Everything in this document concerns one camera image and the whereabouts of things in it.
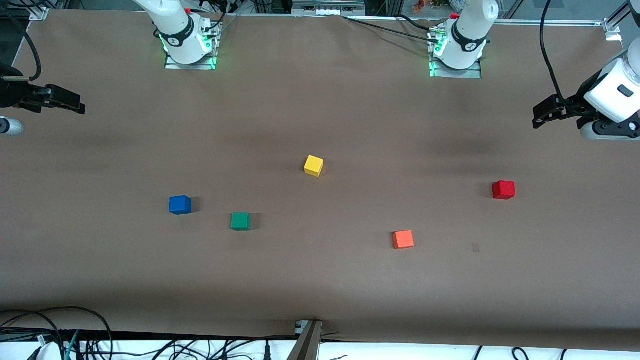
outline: brown table surface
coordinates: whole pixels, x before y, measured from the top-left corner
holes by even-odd
[[[3,307],[86,306],[121,331],[319,318],[344,340],[640,349],[640,143],[531,128],[553,92],[537,27],[495,26],[482,80],[430,78],[423,42],[340,17],[241,17],[208,72],[164,70],[152,31],[132,12],[32,23],[36,84],[87,113],[3,110],[26,125],[0,139]],[[562,27],[547,49],[569,96],[620,45]],[[517,197],[492,199],[499,179]],[[196,213],[168,212],[182,194]],[[233,211],[258,229],[230,230]],[[415,247],[394,250],[403,229]]]

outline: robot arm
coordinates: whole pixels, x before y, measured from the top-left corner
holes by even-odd
[[[640,0],[627,0],[640,26]],[[533,108],[533,128],[553,120],[580,117],[581,135],[590,140],[640,140],[640,38],[562,99],[554,94]]]
[[[495,0],[467,1],[460,18],[445,23],[446,39],[434,55],[452,69],[470,68],[482,56],[486,36],[499,13]]]
[[[166,52],[177,63],[195,63],[212,51],[211,20],[187,13],[180,0],[133,1],[154,21]]]

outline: cable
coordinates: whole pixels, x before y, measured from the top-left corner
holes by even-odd
[[[177,353],[177,354],[175,353],[175,351],[173,351],[173,355],[171,355],[171,356],[169,357],[169,360],[172,360],[172,359],[173,359],[173,360],[177,360],[177,359],[178,359],[178,357],[179,357],[179,356],[180,356],[180,355],[181,355],[185,350],[187,350],[191,345],[193,345],[196,341],[198,341],[198,339],[193,340],[192,342],[188,343],[188,344],[187,344],[185,347],[183,347],[183,348],[182,348],[182,350],[180,350],[180,352],[179,352],[179,353]]]
[[[153,358],[151,360],[157,360],[158,357],[160,357],[160,355],[168,348],[171,347],[171,345],[175,344],[177,342],[177,340],[172,340],[169,341],[165,346],[163,346],[160,350],[157,351],[157,353],[153,356]]]
[[[269,346],[269,340],[264,345],[264,360],[271,360],[271,346]]]
[[[51,321],[51,319],[49,319],[48,317],[44,316],[42,313],[48,312],[48,311],[55,311],[55,310],[80,310],[80,311],[84,311],[85,313],[89,313],[95,317],[97,317],[102,324],[104,325],[104,327],[107,329],[107,334],[109,335],[109,342],[111,344],[111,350],[109,351],[110,355],[109,355],[109,360],[111,360],[111,358],[113,357],[113,337],[111,335],[111,327],[109,326],[109,323],[107,322],[107,320],[100,314],[98,314],[97,312],[91,310],[91,309],[87,309],[85,307],[79,307],[79,306],[58,306],[58,307],[48,307],[47,309],[42,309],[42,310],[38,310],[38,311],[29,311],[29,310],[18,310],[18,309],[11,309],[11,310],[2,310],[0,311],[0,314],[3,313],[23,313],[22,315],[16,316],[12,319],[7,320],[5,323],[3,323],[0,326],[4,326],[10,322],[14,322],[17,320],[20,320],[21,318],[24,318],[25,316],[29,316],[29,315],[39,315],[42,318],[45,318],[47,320],[47,322],[49,322],[49,324],[54,327],[54,330],[56,330],[56,333],[58,335],[60,335],[60,333],[58,332],[58,328],[55,327],[55,325],[53,324],[53,322]],[[60,356],[63,357],[64,353],[62,351],[62,337],[60,338],[60,346],[61,346],[61,350],[60,350]]]
[[[23,9],[25,9],[25,8],[35,8],[35,7],[37,7],[37,6],[40,6],[40,5],[44,4],[44,3],[46,3],[47,1],[49,1],[49,0],[40,0],[40,1],[39,1],[39,2],[37,2],[37,3],[28,4],[28,5],[24,5],[24,4],[16,4],[16,3],[12,3],[12,2],[10,1],[10,2],[9,2],[9,5],[15,6],[16,8],[23,8]]]
[[[38,354],[40,353],[40,351],[42,350],[42,347],[37,348],[32,354],[31,356],[29,356],[29,358],[27,360],[37,360],[38,359]]]
[[[253,358],[252,358],[252,357],[250,357],[249,355],[244,355],[244,354],[243,354],[243,355],[227,356],[225,359],[235,359],[235,358],[237,358],[237,357],[246,357],[246,358],[247,358],[247,359],[249,359],[249,360],[253,360]]]
[[[360,20],[356,20],[356,19],[349,19],[348,17],[343,17],[345,19],[347,19],[348,21],[351,22],[356,22],[358,24],[362,24],[362,25],[366,25],[366,26],[370,26],[372,28],[376,28],[376,29],[381,29],[381,30],[385,30],[385,31],[389,31],[391,33],[396,33],[396,34],[400,34],[400,35],[404,35],[406,37],[410,37],[410,38],[416,38],[419,40],[424,40],[427,42],[432,42],[432,43],[437,43],[438,41],[436,39],[430,39],[430,38],[423,38],[423,37],[418,37],[416,35],[412,35],[412,34],[407,34],[407,33],[403,33],[402,31],[397,31],[397,30],[393,30],[393,29],[387,29],[387,28],[383,28],[382,26],[378,26],[378,25],[374,25],[374,24],[369,24],[368,22],[364,22],[364,21],[360,21]]]
[[[403,14],[401,14],[401,13],[397,14],[397,15],[396,15],[396,16],[394,16],[394,17],[399,17],[399,18],[401,18],[401,19],[407,20],[407,22],[409,22],[409,24],[411,24],[411,25],[415,26],[416,28],[419,28],[419,29],[422,29],[422,30],[426,30],[426,31],[431,30],[431,29],[429,29],[429,28],[427,28],[427,27],[425,27],[425,26],[422,26],[422,25],[418,24],[417,22],[415,22],[415,21],[411,20],[408,16],[403,15]]]
[[[482,345],[478,346],[478,349],[476,350],[476,354],[474,355],[474,360],[478,360],[481,350],[482,350]]]
[[[69,348],[67,349],[67,353],[65,354],[65,360],[70,360],[71,349],[74,347],[74,343],[76,342],[76,338],[78,337],[78,332],[80,332],[80,330],[76,330],[74,337],[71,338],[71,342],[69,342]]]
[[[556,93],[562,105],[567,109],[567,112],[575,115],[575,116],[589,116],[588,113],[580,113],[573,109],[568,103],[567,100],[562,95],[562,91],[560,91],[560,85],[558,85],[558,81],[556,79],[556,73],[554,72],[553,66],[551,66],[551,61],[549,61],[549,57],[547,55],[547,48],[545,47],[545,19],[547,18],[547,12],[549,10],[549,6],[551,5],[552,0],[547,0],[545,4],[545,9],[542,11],[542,18],[540,19],[540,50],[542,50],[542,57],[545,59],[545,64],[547,64],[547,69],[549,71],[549,75],[551,76],[551,82],[554,84],[554,88],[556,89]]]
[[[220,19],[218,19],[213,25],[209,26],[208,28],[205,28],[204,31],[205,32],[209,31],[211,29],[214,29],[216,26],[218,26],[218,24],[221,23],[222,20],[224,20],[226,14],[227,13],[222,13],[222,16],[220,17]]]
[[[29,44],[29,48],[31,48],[31,52],[33,53],[33,58],[36,61],[36,73],[33,76],[30,76],[28,78],[24,76],[3,76],[1,79],[5,81],[34,81],[38,79],[40,77],[40,74],[42,73],[42,64],[40,63],[40,56],[38,55],[38,51],[36,50],[36,45],[33,44],[33,41],[31,40],[31,37],[27,33],[27,30],[20,25],[18,20],[13,15],[11,15],[9,11],[7,11],[6,7],[0,8],[0,13],[6,15],[9,18],[9,20],[11,20],[13,25],[18,29],[18,31],[22,32],[25,40],[27,40],[27,44]]]
[[[516,351],[521,351],[522,354],[524,355],[525,360],[529,360],[529,356],[527,356],[527,352],[525,350],[523,350],[520,347],[515,347],[511,349],[511,356],[513,356],[513,360],[520,360],[517,356],[516,356]]]
[[[47,316],[45,316],[44,314],[42,314],[39,311],[30,311],[30,310],[2,310],[2,311],[0,311],[0,314],[3,314],[3,313],[15,313],[15,312],[23,313],[23,315],[14,316],[13,318],[11,318],[11,319],[5,321],[4,323],[0,324],[0,327],[4,327],[8,323],[12,323],[14,321],[20,320],[21,318],[23,318],[25,316],[38,315],[39,317],[44,319],[47,323],[49,323],[49,325],[51,326],[51,328],[55,332],[55,336],[53,336],[54,342],[60,348],[60,359],[64,359],[65,353],[64,353],[64,346],[63,346],[63,342],[62,342],[62,335],[60,335],[60,331],[58,330],[58,327],[56,326],[55,323],[53,323],[53,321],[51,321],[50,318],[48,318]]]

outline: power cord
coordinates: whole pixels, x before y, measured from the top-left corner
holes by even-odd
[[[560,103],[564,105],[567,112],[580,117],[590,116],[589,113],[581,113],[576,109],[572,108],[567,100],[562,95],[562,91],[560,91],[560,85],[558,85],[558,81],[556,79],[556,73],[554,72],[553,66],[551,66],[551,61],[549,61],[549,57],[547,55],[547,48],[545,47],[545,19],[547,18],[547,12],[549,10],[549,6],[551,5],[552,0],[547,0],[545,4],[545,9],[542,11],[542,18],[540,19],[540,50],[542,50],[542,57],[545,59],[545,64],[547,65],[547,69],[549,71],[549,75],[551,76],[551,82],[554,84],[554,88],[556,89],[556,93],[560,100]]]
[[[269,340],[267,340],[267,344],[264,346],[264,360],[271,360],[271,347],[269,346]]]
[[[9,20],[11,20],[13,25],[16,27],[16,29],[18,29],[18,31],[20,31],[24,35],[25,40],[27,40],[27,44],[29,44],[29,48],[31,49],[31,52],[33,53],[33,58],[36,61],[36,73],[33,76],[30,76],[28,78],[26,76],[2,76],[0,79],[4,81],[34,81],[40,77],[40,74],[42,73],[42,64],[40,63],[40,56],[38,55],[38,51],[36,50],[36,45],[31,40],[31,37],[27,33],[27,30],[23,28],[18,22],[18,20],[13,15],[11,15],[11,13],[7,10],[7,6],[8,4],[10,4],[10,5],[17,6],[19,8],[32,8],[34,6],[39,6],[41,4],[44,4],[45,1],[46,0],[42,0],[36,3],[38,5],[33,4],[30,6],[17,6],[18,4],[13,4],[7,1],[3,6],[0,6],[0,15],[7,16]]]
[[[222,20],[225,19],[225,16],[227,15],[227,13],[222,13],[222,16],[220,17],[220,19],[218,19],[213,25],[209,26],[208,28],[205,28],[204,31],[209,31],[211,29],[214,29],[216,26],[218,26],[218,24],[220,24],[222,22]]]
[[[511,349],[511,356],[513,356],[513,360],[520,360],[517,356],[516,356],[516,351],[520,351],[522,353],[522,355],[524,355],[525,360],[529,360],[529,356],[527,355],[527,352],[525,350],[523,350],[520,347],[515,347]]]
[[[415,21],[411,20],[408,16],[403,15],[403,14],[401,14],[401,13],[397,14],[397,15],[396,15],[396,16],[394,16],[394,17],[399,17],[399,18],[401,18],[401,19],[407,20],[407,22],[409,22],[409,24],[411,24],[411,25],[413,25],[413,26],[415,26],[416,28],[419,28],[419,29],[421,29],[421,30],[426,30],[426,31],[431,30],[431,29],[427,28],[426,26],[422,26],[422,25],[418,24],[417,22],[415,22]]]
[[[351,22],[355,22],[357,24],[362,24],[362,25],[366,25],[366,26],[370,26],[372,28],[376,28],[376,29],[380,29],[380,30],[384,30],[384,31],[389,31],[390,33],[396,33],[399,35],[404,35],[406,37],[410,37],[410,38],[416,38],[418,40],[424,40],[426,42],[432,42],[432,43],[437,43],[438,41],[436,39],[430,39],[430,38],[424,38],[424,37],[419,37],[416,35],[412,35],[412,34],[407,34],[407,33],[403,33],[402,31],[397,31],[397,30],[393,30],[393,29],[388,29],[388,28],[383,28],[382,26],[378,26],[378,25],[374,25],[374,24],[369,24],[368,22],[364,22],[364,21],[360,21],[360,20],[356,20],[356,19],[350,19],[348,17],[344,17],[344,19],[347,19],[348,21]]]
[[[474,355],[474,360],[478,360],[478,357],[480,356],[480,351],[482,351],[482,345],[478,346],[478,349],[476,350],[476,354]]]
[[[55,324],[53,324],[53,322],[51,321],[51,319],[49,319],[48,317],[46,317],[45,315],[43,315],[42,313],[46,313],[49,311],[59,311],[59,310],[79,310],[85,313],[89,313],[95,317],[97,317],[102,324],[104,325],[104,327],[107,330],[107,335],[109,336],[109,342],[110,342],[110,350],[109,350],[109,360],[111,360],[113,358],[113,336],[111,334],[111,327],[109,326],[109,323],[107,322],[107,320],[100,314],[98,314],[97,312],[91,310],[91,309],[87,309],[85,307],[79,307],[79,306],[58,306],[58,307],[48,307],[47,309],[42,309],[42,310],[38,310],[38,311],[30,311],[30,310],[20,310],[20,309],[10,309],[10,310],[2,310],[0,311],[0,315],[4,314],[4,313],[22,313],[21,315],[18,316],[14,316],[13,318],[5,321],[4,323],[2,323],[0,325],[0,327],[5,326],[8,323],[12,323],[15,322],[17,320],[20,320],[21,318],[24,318],[26,316],[29,315],[38,315],[41,318],[45,319],[47,322],[49,322],[49,325],[51,325],[51,327],[53,327],[53,329],[56,331],[56,334],[59,336],[59,346],[60,346],[60,357],[62,359],[64,359],[65,353],[63,351],[64,346],[62,345],[62,337],[60,337],[60,333],[58,332],[58,328],[55,326]]]
[[[521,348],[521,347],[515,347],[511,349],[511,356],[513,356],[513,360],[521,360],[516,356],[516,351],[519,351],[522,353],[522,355],[524,355],[525,360],[529,360],[529,356],[527,355],[527,352]],[[564,360],[564,355],[566,354],[567,349],[562,350],[562,352],[560,353],[560,360]]]
[[[42,350],[42,347],[37,348],[33,354],[31,354],[31,356],[29,356],[29,358],[27,360],[37,360],[38,359],[38,354],[40,353],[40,351]]]

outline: black cable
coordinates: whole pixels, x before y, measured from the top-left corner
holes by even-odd
[[[42,347],[37,348],[32,354],[31,356],[29,356],[29,358],[27,360],[37,360],[38,359],[38,354],[40,353],[40,351],[42,350]]]
[[[218,26],[218,24],[221,23],[222,20],[224,20],[226,14],[227,13],[222,13],[222,16],[220,17],[220,19],[218,19],[213,25],[209,26],[208,28],[205,28],[204,31],[205,32],[209,31],[211,29],[214,29],[216,26]]]
[[[418,24],[417,22],[411,20],[408,16],[403,15],[401,13],[397,14],[394,17],[399,17],[399,18],[402,18],[404,20],[407,20],[407,22],[409,22],[409,24],[415,26],[416,28],[419,28],[419,29],[422,29],[422,30],[426,30],[426,31],[430,31],[431,30],[431,29],[427,28],[426,26],[422,26],[422,25]]]
[[[481,350],[482,350],[482,345],[478,346],[478,349],[476,350],[476,354],[474,355],[474,360],[478,360]]]
[[[225,340],[225,346],[222,348],[222,356],[220,356],[221,359],[223,360],[227,360],[227,347],[229,346],[229,340]]]
[[[382,26],[378,26],[378,25],[374,25],[374,24],[369,24],[368,22],[364,22],[364,21],[360,21],[360,20],[356,20],[356,19],[349,19],[348,17],[343,17],[345,19],[347,19],[348,21],[351,22],[356,22],[358,24],[362,24],[362,25],[366,25],[366,26],[370,26],[372,28],[376,28],[376,29],[380,29],[380,30],[385,30],[385,31],[389,31],[391,33],[396,33],[396,34],[400,34],[400,35],[404,35],[406,37],[410,37],[410,38],[416,38],[419,40],[424,40],[427,42],[432,42],[432,43],[437,43],[438,41],[436,39],[430,39],[430,38],[423,38],[423,37],[418,37],[416,35],[412,35],[412,34],[407,34],[407,33],[403,33],[402,31],[397,31],[397,30],[393,30],[393,29],[387,29],[387,28],[383,28]]]
[[[158,357],[160,357],[160,355],[168,348],[171,347],[171,345],[175,344],[177,342],[177,340],[172,340],[169,341],[165,346],[163,346],[160,350],[157,351],[157,353],[153,356],[153,358],[151,360],[157,360]]]
[[[187,350],[191,345],[193,345],[196,341],[198,341],[198,339],[193,340],[192,342],[188,343],[185,347],[182,348],[182,350],[180,350],[180,352],[178,352],[177,354],[175,353],[175,350],[173,351],[173,354],[169,357],[169,360],[176,360],[178,359],[178,357],[180,355],[182,355],[182,353]]]
[[[83,311],[85,313],[89,313],[89,314],[97,317],[102,322],[104,327],[107,329],[107,334],[109,335],[109,342],[111,343],[111,350],[109,351],[109,353],[111,355],[109,355],[109,360],[111,360],[111,358],[113,357],[113,337],[111,335],[111,327],[109,326],[109,323],[107,322],[107,320],[102,315],[98,314],[97,312],[95,312],[95,311],[93,311],[91,309],[87,309],[85,307],[58,306],[58,307],[48,307],[47,309],[42,309],[42,310],[38,310],[38,311],[28,311],[28,310],[18,310],[18,309],[2,310],[2,311],[0,311],[0,314],[2,314],[2,313],[15,313],[15,312],[20,312],[20,313],[23,313],[23,314],[19,315],[19,316],[16,316],[16,317],[12,318],[11,320],[8,320],[7,322],[5,322],[4,324],[2,324],[0,326],[4,326],[9,322],[20,320],[21,318],[24,318],[25,316],[38,315],[39,314],[41,317],[48,319],[49,324],[52,325],[52,327],[54,327],[55,325],[53,324],[51,319],[47,318],[42,313],[45,313],[45,312],[48,312],[48,311],[56,311],[56,310],[80,310],[80,311]]]
[[[25,316],[37,315],[40,318],[42,318],[43,320],[45,320],[47,323],[49,323],[49,325],[51,326],[51,328],[55,332],[56,335],[53,336],[54,342],[58,345],[58,348],[60,348],[61,359],[65,358],[62,335],[60,335],[60,331],[58,330],[58,327],[56,326],[56,324],[53,321],[51,321],[51,319],[49,317],[45,316],[40,311],[16,310],[16,309],[14,309],[14,310],[2,310],[2,311],[0,311],[0,314],[16,313],[16,312],[20,312],[20,313],[22,313],[22,315],[14,316],[13,318],[11,318],[11,319],[5,321],[4,323],[0,324],[0,327],[4,327],[8,323],[12,323],[14,321],[20,320],[21,318],[24,318]]]
[[[29,79],[29,81],[34,81],[34,80],[38,79],[40,77],[40,74],[42,73],[42,64],[40,63],[40,56],[38,55],[38,51],[36,50],[36,45],[33,44],[33,41],[31,40],[31,37],[27,33],[27,29],[23,28],[20,25],[18,20],[13,15],[11,15],[11,13],[6,9],[6,7],[0,8],[0,14],[6,15],[9,18],[9,20],[11,20],[13,25],[18,29],[18,31],[22,32],[22,34],[24,35],[25,40],[27,40],[27,44],[29,44],[29,48],[31,49],[31,52],[33,53],[33,58],[36,61],[36,73],[33,76],[28,77],[28,79]],[[5,80],[5,81],[16,81],[16,80],[12,80],[12,79],[5,79],[4,76],[3,76],[2,80]]]
[[[10,1],[10,2],[9,2],[9,5],[15,6],[16,8],[23,8],[23,9],[25,9],[25,8],[35,8],[35,7],[37,7],[37,6],[40,6],[40,5],[44,4],[44,3],[46,3],[47,1],[49,1],[49,0],[40,0],[40,1],[39,1],[39,2],[37,2],[37,3],[28,4],[28,5],[24,5],[24,4],[16,4],[16,3],[12,3],[12,2]]]
[[[224,354],[227,354],[227,346],[233,344],[234,342],[236,342],[235,340],[232,341],[225,341],[225,346],[223,348],[221,348],[220,350],[216,351],[211,357],[207,358],[207,360],[211,360],[214,359],[218,354],[220,354],[221,352],[223,352]]]
[[[244,355],[244,354],[243,354],[243,355],[233,355],[233,356],[228,356],[228,357],[226,357],[225,359],[235,359],[235,358],[237,358],[237,357],[246,357],[246,358],[247,358],[247,359],[249,359],[249,360],[253,360],[253,358],[252,358],[252,357],[250,357],[249,355]]]
[[[545,19],[547,18],[547,12],[549,10],[549,6],[551,5],[552,0],[547,0],[545,4],[545,9],[542,11],[542,18],[540,19],[540,50],[542,50],[542,57],[545,59],[545,64],[547,64],[547,69],[549,71],[549,75],[551,76],[551,82],[554,84],[554,88],[560,100],[560,103],[564,105],[568,113],[571,113],[575,116],[589,116],[587,113],[580,113],[573,109],[568,103],[567,100],[562,95],[562,91],[560,91],[560,85],[558,85],[558,81],[556,79],[556,73],[554,72],[553,66],[551,66],[551,61],[549,61],[549,57],[547,55],[547,48],[545,47]]]
[[[271,360],[271,346],[269,345],[269,340],[267,340],[266,345],[264,345],[264,360]]]
[[[513,356],[513,360],[520,360],[517,356],[516,356],[516,351],[521,351],[522,354],[524,355],[525,360],[529,360],[529,356],[527,356],[527,352],[525,350],[523,350],[520,347],[515,347],[511,349],[511,356]]]

